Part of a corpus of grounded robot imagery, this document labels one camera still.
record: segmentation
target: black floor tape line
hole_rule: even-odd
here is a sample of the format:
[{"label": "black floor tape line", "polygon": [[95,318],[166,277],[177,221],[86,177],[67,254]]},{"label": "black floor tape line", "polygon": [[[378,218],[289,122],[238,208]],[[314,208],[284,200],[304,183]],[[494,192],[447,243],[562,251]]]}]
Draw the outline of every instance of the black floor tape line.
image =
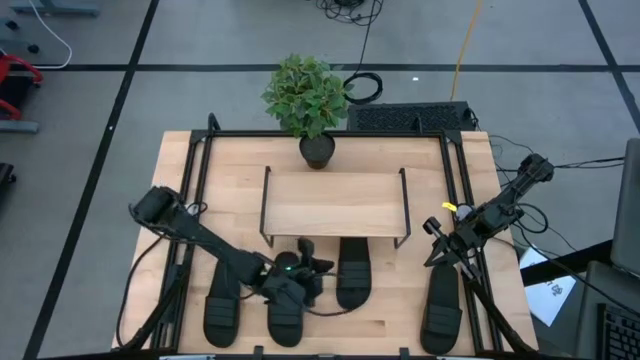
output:
[{"label": "black floor tape line", "polygon": [[102,139],[100,140],[100,145],[98,145],[98,151],[96,152],[93,164],[91,165],[91,171],[89,172],[87,183],[85,184],[84,190],[82,191],[78,208],[76,209],[73,221],[71,222],[69,233],[67,234],[67,239],[65,240],[64,246],[62,248],[62,253],[60,254],[60,259],[58,260],[58,264],[56,265],[56,269],[54,270],[53,277],[51,278],[51,282],[49,283],[49,288],[47,289],[47,295],[44,298],[42,307],[40,308],[40,312],[38,313],[38,318],[36,319],[36,323],[33,326],[33,331],[31,332],[29,343],[27,344],[24,355],[22,357],[24,360],[36,359],[38,357],[38,353],[40,352],[40,348],[42,347],[42,342],[44,341],[47,328],[49,327],[51,317],[53,316],[53,311],[55,309],[56,303],[58,302],[58,297],[60,296],[60,291],[62,290],[62,284],[64,283],[64,279],[67,276],[67,272],[69,271],[71,258],[73,257],[73,253],[76,250],[76,245],[78,244],[78,240],[80,239],[80,233],[82,232],[84,221],[87,218],[87,213],[89,212],[89,207],[91,206],[91,200],[93,199],[96,187],[98,186],[98,179],[100,178],[100,174],[102,173],[104,162],[107,159],[109,146],[111,146],[111,141],[113,140],[113,134],[118,125],[118,120],[120,120],[120,114],[122,113],[122,108],[124,106],[125,100],[127,99],[129,88],[131,87],[133,75],[135,74],[135,68],[140,61],[142,49],[147,39],[147,35],[149,34],[151,22],[153,21],[153,17],[158,8],[159,1],[160,0],[151,0],[151,2],[149,3],[147,14],[144,17],[144,21],[142,22],[142,26],[140,28],[140,34],[138,34],[138,39],[136,40],[136,44],[133,48],[133,53],[131,54],[131,58],[129,59],[129,64],[127,65],[127,72],[124,74],[122,83],[120,84],[120,89],[118,90],[118,95],[116,95],[113,108],[111,109],[111,114],[109,115],[109,119],[107,120],[107,124],[105,125],[104,133],[102,135]]},{"label": "black floor tape line", "polygon": [[[275,258],[276,266],[285,268],[298,264],[298,255],[282,252]],[[304,313],[297,306],[267,305],[267,327],[273,341],[285,347],[294,347],[302,340],[302,319]]]},{"label": "black floor tape line", "polygon": [[[35,66],[54,66],[56,64],[33,64]],[[341,71],[354,71],[358,64],[329,64],[332,69]],[[63,69],[42,69],[42,72],[125,72],[129,68],[127,64],[69,64]],[[278,70],[278,64],[138,64],[139,72],[271,72]],[[640,72],[640,65],[620,65],[622,72]],[[421,71],[421,72],[453,72],[456,64],[362,64],[362,71]],[[20,64],[12,64],[11,71],[25,71]],[[611,72],[609,65],[589,64],[539,64],[539,65],[515,65],[515,64],[462,64],[461,72],[483,73],[603,73]]]},{"label": "black floor tape line", "polygon": [[204,336],[215,347],[231,346],[240,325],[240,281],[218,261],[204,307]]},{"label": "black floor tape line", "polygon": [[344,309],[362,306],[371,295],[371,260],[367,238],[340,238],[336,297]]},{"label": "black floor tape line", "polygon": [[431,270],[427,305],[420,328],[420,344],[433,355],[443,355],[456,344],[460,331],[458,272],[451,265],[437,265]]},{"label": "black floor tape line", "polygon": [[[587,0],[578,0],[580,4],[580,8],[584,13],[584,17],[587,19],[587,23],[589,24],[589,28],[591,28],[591,32],[593,33],[593,37],[596,38],[596,42],[598,43],[598,47],[600,47],[600,51],[602,52],[602,56],[607,62],[607,65],[611,69],[611,74],[613,75],[613,79],[618,86],[618,91],[620,91],[620,95],[622,96],[622,100],[629,111],[629,115],[631,115],[631,119],[633,120],[636,128],[640,130],[640,110],[638,109],[638,104],[636,103],[636,99],[633,96],[633,93],[629,89],[629,85],[622,75],[621,70],[623,70],[618,63],[616,62],[615,57],[613,56],[613,52],[607,44],[607,40],[604,38],[604,34],[600,29],[600,25],[598,25],[598,21],[596,21],[596,17],[591,10],[591,6],[589,6],[589,2]],[[624,70],[632,70],[634,67],[626,67]]]}]

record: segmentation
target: potted plant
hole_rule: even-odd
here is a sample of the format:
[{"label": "potted plant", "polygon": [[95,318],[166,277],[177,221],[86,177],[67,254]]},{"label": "potted plant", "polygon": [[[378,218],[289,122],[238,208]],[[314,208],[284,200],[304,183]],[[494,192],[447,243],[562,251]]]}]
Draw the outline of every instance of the potted plant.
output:
[{"label": "potted plant", "polygon": [[280,128],[300,138],[300,152],[309,167],[322,169],[329,163],[336,143],[324,130],[347,117],[345,94],[353,85],[329,73],[329,64],[313,57],[291,55],[271,74],[262,99],[267,113]]}]

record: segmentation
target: black cable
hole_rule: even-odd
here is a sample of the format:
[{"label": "black cable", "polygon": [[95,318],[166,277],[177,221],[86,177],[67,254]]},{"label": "black cable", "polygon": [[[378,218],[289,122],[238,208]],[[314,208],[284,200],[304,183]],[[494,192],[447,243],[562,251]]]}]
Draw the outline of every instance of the black cable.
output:
[{"label": "black cable", "polygon": [[500,164],[498,164],[497,162],[494,161],[494,164],[498,168],[498,171],[502,172],[502,175],[505,178],[507,178],[507,182],[504,183],[504,184],[500,184],[500,187],[507,186],[507,185],[511,184],[511,178],[509,178],[509,175],[507,175],[507,171],[502,166],[500,166]]},{"label": "black cable", "polygon": [[504,140],[504,141],[506,141],[506,142],[509,142],[509,143],[511,143],[511,144],[513,144],[513,145],[515,145],[515,146],[518,146],[518,147],[521,147],[521,148],[527,149],[527,150],[529,150],[529,153],[531,153],[531,154],[533,154],[533,153],[535,152],[535,151],[533,151],[533,149],[532,149],[532,148],[528,147],[527,145],[518,144],[517,142],[515,142],[515,141],[511,141],[511,140],[509,140],[508,138],[506,138],[506,137],[504,137],[504,136],[501,136],[501,135],[494,135],[494,134],[489,135],[489,138],[492,138],[492,137],[497,137],[498,139],[502,139],[502,140]]},{"label": "black cable", "polygon": [[287,290],[287,289],[278,289],[278,291],[282,291],[285,295],[287,295],[287,297],[289,297],[289,299],[291,299],[291,301],[293,301],[298,306],[300,306],[300,308],[303,311],[308,312],[309,314],[315,315],[315,316],[320,316],[320,317],[340,316],[340,315],[348,314],[348,313],[352,312],[353,310],[355,310],[355,309],[344,309],[344,310],[331,312],[331,313],[321,313],[321,312],[317,312],[317,311],[311,310],[305,304],[297,302],[296,299],[291,295],[291,292],[289,292],[289,290]]},{"label": "black cable", "polygon": [[562,270],[564,270],[568,275],[570,275],[571,277],[573,277],[574,279],[580,281],[581,283],[583,283],[585,286],[590,287],[592,290],[594,290],[595,292],[597,292],[598,294],[604,296],[607,300],[611,301],[612,303],[616,304],[617,306],[621,307],[622,309],[634,314],[635,316],[639,316],[640,317],[640,313],[638,313],[637,311],[631,309],[630,307],[618,302],[617,300],[614,300],[612,297],[610,297],[609,295],[607,295],[604,291],[600,290],[599,288],[597,288],[596,286],[592,285],[590,282],[588,282],[587,280],[583,279],[581,276],[579,276],[578,274],[576,274],[575,272],[573,272],[571,269],[569,269],[568,267],[566,267],[564,264],[548,257],[547,255],[543,254],[542,252],[540,252],[538,249],[536,249],[533,244],[529,241],[529,239],[527,239],[526,235],[524,234],[524,229],[520,228],[520,232],[522,233],[522,238],[524,239],[524,241],[526,241],[529,246],[531,246],[531,248],[536,251],[538,254],[542,255],[544,258],[546,258],[547,260],[549,260],[549,262],[551,262],[552,264],[554,264],[555,266],[561,268]]},{"label": "black cable", "polygon": [[622,165],[624,165],[624,163],[614,164],[614,165],[602,165],[602,166],[575,166],[575,167],[558,168],[558,169],[607,169],[607,168],[618,167]]},{"label": "black cable", "polygon": [[[196,203],[193,203],[189,206],[187,206],[187,211],[189,211],[189,209],[196,205]],[[200,205],[198,206],[198,211],[196,212],[196,215],[199,215],[205,211],[207,211],[207,209],[209,208],[209,205],[205,202],[200,203]],[[133,207],[130,205],[129,206],[129,212],[131,213],[131,216],[134,215],[133,213]],[[124,294],[122,295],[122,302],[120,303],[120,310],[118,311],[118,319],[116,322],[116,342],[118,343],[118,346],[123,347],[124,343],[122,341],[122,337],[120,335],[120,326],[122,323],[122,316],[124,314],[124,309],[127,305],[127,299],[129,297],[129,287],[131,286],[131,280],[133,279],[133,275],[136,272],[136,269],[138,268],[138,265],[140,265],[140,262],[142,261],[142,259],[147,256],[147,254],[149,254],[151,252],[151,250],[153,250],[159,243],[161,240],[163,239],[169,239],[169,240],[173,240],[170,239],[167,235],[165,234],[160,234],[157,231],[153,231],[151,230],[151,232],[155,235],[158,236],[158,238],[151,244],[149,245],[141,254],[140,256],[138,256],[138,258],[136,259],[136,261],[133,262],[133,266],[131,266],[131,270],[129,270],[129,275],[127,275],[127,282],[125,283],[124,286]]]},{"label": "black cable", "polygon": [[136,259],[129,271],[129,275],[127,276],[127,282],[124,285],[124,295],[122,296],[122,302],[120,303],[120,311],[118,312],[118,320],[116,322],[116,341],[118,342],[118,346],[123,347],[124,343],[122,342],[122,337],[120,336],[120,324],[122,322],[122,315],[124,314],[124,308],[127,304],[127,298],[129,297],[129,286],[131,285],[131,279],[133,279],[133,274],[135,273],[140,261],[149,253],[153,248],[155,248],[160,241],[164,238],[164,236],[159,236],[156,241],[154,241],[149,247],[147,247],[140,256]]},{"label": "black cable", "polygon": [[[513,224],[512,226],[515,226],[515,227],[517,227],[518,229],[520,229],[520,232],[524,231],[524,229],[523,229],[522,227],[520,227],[520,225]],[[551,255],[553,255],[553,256],[555,256],[555,257],[560,257],[560,255],[558,255],[558,254],[554,253],[554,252],[553,252],[553,251],[551,251],[551,250],[545,250],[545,249],[541,249],[541,248],[539,248],[539,247],[534,246],[534,245],[533,245],[531,242],[529,242],[529,241],[527,241],[527,244],[529,244],[529,246],[530,246],[530,247],[533,247],[533,248],[534,248],[534,249],[536,249],[536,250],[543,251],[543,252],[545,252],[545,253],[547,253],[547,254],[551,254]],[[520,245],[520,246],[522,246],[522,247],[527,247],[525,244],[522,244],[522,243],[520,243],[520,242],[518,242],[518,245]]]},{"label": "black cable", "polygon": [[586,164],[605,163],[605,162],[620,161],[620,160],[624,161],[624,156],[615,157],[615,158],[588,160],[588,161],[582,161],[582,162],[577,162],[577,163],[557,165],[555,167],[556,168],[573,168],[573,167],[582,166],[582,165],[586,165]]},{"label": "black cable", "polygon": [[[538,214],[540,214],[540,216],[542,216],[542,219],[544,221],[544,223],[540,223],[539,221],[537,221],[536,218],[534,218],[531,214],[527,213],[525,210],[522,210],[522,207],[528,207],[531,208],[535,211],[538,212]],[[527,215],[529,215],[529,217],[531,217],[532,219],[536,220],[536,222],[540,225],[542,225],[542,229],[541,230],[533,230],[528,228],[526,225],[524,225],[520,219],[518,219],[518,225],[522,226],[525,230],[527,230],[528,232],[532,233],[532,234],[542,234],[543,232],[547,231],[547,229],[549,228],[549,218],[547,217],[547,214],[544,213],[544,211],[542,211],[539,207],[535,206],[535,205],[531,205],[529,203],[517,203],[516,207],[519,207],[520,210],[522,210],[524,213],[526,213]]]},{"label": "black cable", "polygon": [[[528,212],[525,211],[525,214],[527,216],[529,216],[533,221],[537,222],[540,225],[543,225],[541,222],[538,221],[538,219],[536,219],[535,217],[533,217],[531,214],[529,214]],[[569,240],[567,240],[567,238],[565,238],[564,236],[562,236],[562,234],[560,234],[556,229],[552,228],[551,225],[547,224],[547,227],[549,228],[549,230],[551,230],[551,232],[553,232],[554,234],[558,235],[562,241],[564,241],[565,244],[567,244],[568,247],[571,248],[571,250],[573,251],[578,251],[578,249],[576,249],[573,245],[571,245],[571,243],[569,242]]]},{"label": "black cable", "polygon": [[476,113],[471,108],[467,108],[467,110],[469,111],[471,125],[475,126],[476,130],[483,131],[480,128],[480,119],[478,119],[478,117],[476,116]]},{"label": "black cable", "polygon": [[[514,251],[516,251],[516,253],[517,253],[517,251],[518,251],[518,249],[516,248],[516,246],[515,246],[515,245],[513,245],[512,243],[508,242],[508,241],[507,241],[507,240],[505,240],[505,239],[500,239],[500,238],[497,238],[497,237],[495,237],[495,236],[494,236],[494,237],[492,237],[492,238],[490,238],[490,239],[498,240],[498,241],[500,241],[500,242],[504,243],[505,245],[509,245],[511,248],[513,248],[513,250],[514,250]],[[525,247],[526,247],[524,244],[520,243],[520,242],[519,242],[519,241],[517,241],[515,238],[513,239],[513,242],[514,242],[514,243],[516,243],[516,244],[518,244],[518,245],[520,245],[520,247],[522,247],[522,248],[525,248]]]},{"label": "black cable", "polygon": [[335,20],[344,24],[355,24],[358,26],[369,26],[382,11],[384,0],[373,0],[374,10],[370,15],[362,16],[354,12],[364,4],[364,0],[316,0],[316,7],[324,11],[327,19]]},{"label": "black cable", "polygon": [[[371,18],[375,20],[375,18],[373,18],[374,15],[374,11],[375,11],[375,6],[377,3],[380,4],[379,10],[378,10],[378,14],[380,14],[380,11],[382,11],[382,1],[383,0],[373,0],[373,2],[371,3]],[[354,81],[355,79],[360,79],[360,78],[365,78],[365,79],[371,79],[373,81],[376,82],[377,88],[376,91],[367,97],[361,98],[361,99],[354,99],[352,97],[350,97],[349,95],[345,94],[344,98],[347,99],[348,102],[355,104],[355,105],[365,105],[368,104],[372,101],[377,100],[380,95],[382,95],[382,78],[380,77],[380,75],[376,74],[376,73],[372,73],[372,72],[366,72],[366,73],[359,73],[360,71],[360,67],[362,67],[362,62],[364,60],[364,52],[367,48],[367,42],[369,40],[369,31],[371,30],[371,23],[373,21],[370,21],[367,24],[367,33],[364,36],[364,43],[362,44],[362,52],[360,53],[360,61],[358,62],[358,66],[356,67],[356,71],[353,73],[353,75],[351,75],[349,78],[347,78],[344,83],[343,86],[346,88],[347,85],[351,84],[352,81]]]}]

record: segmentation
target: green leaf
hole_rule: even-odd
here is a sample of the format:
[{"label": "green leaf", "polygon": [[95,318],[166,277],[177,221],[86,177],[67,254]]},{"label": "green leaf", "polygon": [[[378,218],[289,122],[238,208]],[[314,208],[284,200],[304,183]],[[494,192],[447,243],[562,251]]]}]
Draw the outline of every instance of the green leaf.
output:
[{"label": "green leaf", "polygon": [[306,75],[300,78],[300,81],[298,81],[299,88],[304,88],[305,86],[309,85],[311,85],[311,79],[309,79],[309,77]]},{"label": "green leaf", "polygon": [[291,131],[291,117],[282,118],[280,120],[280,128],[284,131]]},{"label": "green leaf", "polygon": [[313,56],[307,56],[304,59],[304,65],[305,66],[310,66],[310,65],[315,66],[315,64],[316,64],[316,59],[314,59]]},{"label": "green leaf", "polygon": [[307,91],[304,92],[304,94],[302,94],[302,97],[304,97],[305,99],[313,99],[314,96],[317,95],[317,91],[313,90],[313,89],[309,89]]},{"label": "green leaf", "polygon": [[332,114],[340,119],[345,119],[348,115],[347,110],[344,108],[333,110]]},{"label": "green leaf", "polygon": [[289,107],[289,105],[287,104],[276,104],[274,106],[274,110],[276,112],[276,114],[280,114],[283,116],[287,116],[291,113],[291,108]]},{"label": "green leaf", "polygon": [[293,66],[298,66],[300,65],[300,55],[298,54],[292,54],[291,57],[289,58],[289,64],[293,65]]},{"label": "green leaf", "polygon": [[339,77],[337,76],[332,76],[331,78],[331,85],[333,85],[334,89],[342,89],[342,80],[340,80]]},{"label": "green leaf", "polygon": [[344,106],[345,98],[342,95],[332,95],[329,98],[329,107],[332,109],[338,109]]},{"label": "green leaf", "polygon": [[320,100],[318,99],[307,99],[307,104],[311,105],[312,107],[320,107]]},{"label": "green leaf", "polygon": [[323,130],[324,126],[322,125],[322,123],[320,121],[314,121],[311,123],[309,129],[307,130],[307,136],[309,136],[310,139],[313,139],[314,137],[320,135]]},{"label": "green leaf", "polygon": [[314,74],[309,76],[309,79],[311,80],[311,87],[314,89],[317,88],[322,83],[322,80],[318,78],[319,76],[316,76]]},{"label": "green leaf", "polygon": [[287,126],[290,128],[300,127],[300,119],[297,116],[293,116],[293,115],[287,116],[283,120],[285,121]]},{"label": "green leaf", "polygon": [[275,105],[269,106],[269,108],[267,109],[267,114],[269,114],[271,116],[275,115],[276,114],[276,106]]},{"label": "green leaf", "polygon": [[264,94],[262,94],[260,97],[262,98],[262,100],[270,102],[273,100],[275,95],[276,94],[273,91],[265,91]]},{"label": "green leaf", "polygon": [[338,126],[338,124],[340,124],[340,118],[338,118],[337,116],[333,115],[333,114],[329,114],[329,123],[331,124],[331,127],[336,127]]},{"label": "green leaf", "polygon": [[302,106],[302,104],[298,104],[298,106],[296,106],[296,116],[299,119],[302,119],[306,113],[307,110]]},{"label": "green leaf", "polygon": [[311,116],[312,118],[317,118],[318,116],[320,116],[320,109],[318,109],[317,107],[312,107],[309,108],[307,110],[307,114],[309,114],[309,116]]},{"label": "green leaf", "polygon": [[320,70],[324,71],[329,71],[329,64],[327,64],[325,61],[320,61],[320,65],[318,66],[320,68]]}]

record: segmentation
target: wooden platform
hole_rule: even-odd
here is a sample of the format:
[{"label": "wooden platform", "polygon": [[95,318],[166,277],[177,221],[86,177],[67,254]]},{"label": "wooden platform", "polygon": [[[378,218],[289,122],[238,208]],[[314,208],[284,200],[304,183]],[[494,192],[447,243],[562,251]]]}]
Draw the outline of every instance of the wooden platform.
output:
[{"label": "wooden platform", "polygon": [[266,235],[402,238],[401,175],[268,172]]},{"label": "wooden platform", "polygon": [[[189,134],[165,133],[153,184],[179,189]],[[475,201],[480,204],[500,191],[491,149],[486,133],[463,133],[463,138]],[[450,152],[457,173],[452,146]],[[296,251],[296,246],[294,238],[279,238],[271,249],[259,234],[265,166],[270,166],[274,173],[313,171],[300,156],[295,139],[216,138],[204,192],[209,208],[201,222],[234,246],[274,258],[283,250]],[[335,155],[324,171],[397,174],[402,167],[406,169],[412,235],[398,250],[393,248],[391,239],[369,241],[373,290],[361,308],[335,318],[305,315],[301,343],[294,348],[284,348],[269,337],[267,307],[263,299],[256,296],[242,304],[235,343],[226,349],[215,348],[205,339],[202,328],[204,299],[211,285],[216,259],[197,249],[179,351],[247,354],[253,352],[255,345],[262,345],[269,354],[397,355],[400,347],[408,347],[411,354],[425,354],[418,340],[418,330],[430,270],[422,264],[431,253],[434,239],[422,230],[421,225],[429,216],[436,216],[444,232],[452,229],[451,215],[442,208],[442,203],[449,199],[439,142],[426,138],[336,138]],[[190,199],[196,179],[194,176]],[[458,197],[463,201],[459,178],[456,185]],[[511,240],[508,232],[498,237]],[[134,258],[154,240],[155,236],[142,230]],[[315,241],[318,258],[338,260],[338,238],[311,240]],[[149,253],[133,278],[122,326],[125,339],[135,333],[158,301],[168,246],[168,242],[161,243]],[[512,248],[497,241],[489,242],[485,253],[497,306],[522,338],[537,347],[516,254]],[[315,310],[339,309],[335,286],[334,279],[325,281],[325,292],[317,299]],[[469,355],[473,354],[473,345],[462,285],[459,292],[464,314],[460,335],[451,353]],[[485,324],[484,344],[490,348],[486,317],[479,302],[478,309]]]}]

